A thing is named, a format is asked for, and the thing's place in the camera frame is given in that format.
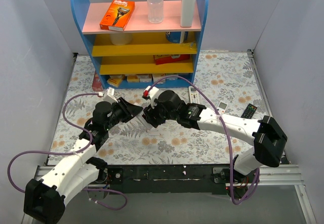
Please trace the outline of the white remote control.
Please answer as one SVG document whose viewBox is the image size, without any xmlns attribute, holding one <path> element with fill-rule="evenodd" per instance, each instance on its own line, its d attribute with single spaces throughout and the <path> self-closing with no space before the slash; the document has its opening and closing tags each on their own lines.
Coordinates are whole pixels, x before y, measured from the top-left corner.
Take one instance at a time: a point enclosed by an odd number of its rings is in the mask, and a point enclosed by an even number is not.
<svg viewBox="0 0 324 224">
<path fill-rule="evenodd" d="M 143 126 L 147 129 L 147 130 L 151 130 L 152 125 L 149 124 L 143 117 L 143 115 L 140 113 L 139 115 L 136 116 L 137 119 L 143 124 Z"/>
</svg>

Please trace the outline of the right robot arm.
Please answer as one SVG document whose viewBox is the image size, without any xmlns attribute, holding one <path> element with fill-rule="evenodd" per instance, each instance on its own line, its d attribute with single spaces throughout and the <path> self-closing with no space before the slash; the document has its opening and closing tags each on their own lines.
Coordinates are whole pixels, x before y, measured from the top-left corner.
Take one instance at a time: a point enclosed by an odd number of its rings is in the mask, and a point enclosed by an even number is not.
<svg viewBox="0 0 324 224">
<path fill-rule="evenodd" d="M 144 109 L 144 119 L 154 128 L 173 120 L 184 128 L 223 133 L 250 144 L 252 148 L 238 155 L 229 169 L 234 182 L 243 181 L 262 165 L 280 165 L 288 137 L 271 116 L 257 120 L 218 115 L 204 105 L 185 103 L 174 91 L 159 93 L 155 87 L 147 88 L 143 97 L 150 101 L 150 106 Z"/>
</svg>

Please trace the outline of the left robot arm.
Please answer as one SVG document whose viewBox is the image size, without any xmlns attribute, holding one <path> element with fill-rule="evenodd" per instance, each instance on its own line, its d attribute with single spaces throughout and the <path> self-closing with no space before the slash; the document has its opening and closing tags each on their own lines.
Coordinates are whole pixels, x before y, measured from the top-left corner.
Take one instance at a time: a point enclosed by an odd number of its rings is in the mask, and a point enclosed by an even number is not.
<svg viewBox="0 0 324 224">
<path fill-rule="evenodd" d="M 92 182 L 101 184 L 107 180 L 104 161 L 92 165 L 89 160 L 107 141 L 108 131 L 118 123 L 127 123 L 142 112 L 143 108 L 123 98 L 97 103 L 93 116 L 85 124 L 65 156 L 41 179 L 30 180 L 25 188 L 24 213 L 43 222 L 57 223 L 64 214 L 66 205 L 84 187 Z"/>
</svg>

